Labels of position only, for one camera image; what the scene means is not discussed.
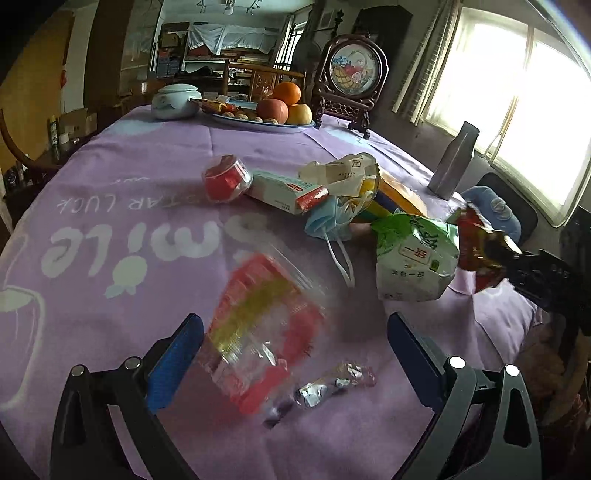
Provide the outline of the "person's right hand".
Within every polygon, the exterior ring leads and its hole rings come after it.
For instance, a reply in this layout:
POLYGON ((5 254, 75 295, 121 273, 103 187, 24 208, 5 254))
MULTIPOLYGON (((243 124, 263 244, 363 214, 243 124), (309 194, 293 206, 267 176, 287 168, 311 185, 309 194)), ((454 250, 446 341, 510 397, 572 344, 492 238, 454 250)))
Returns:
POLYGON ((575 405, 590 355, 590 338, 579 333, 569 359, 563 361, 553 348, 554 338, 550 324, 533 327, 515 362, 543 426, 559 421, 575 405))

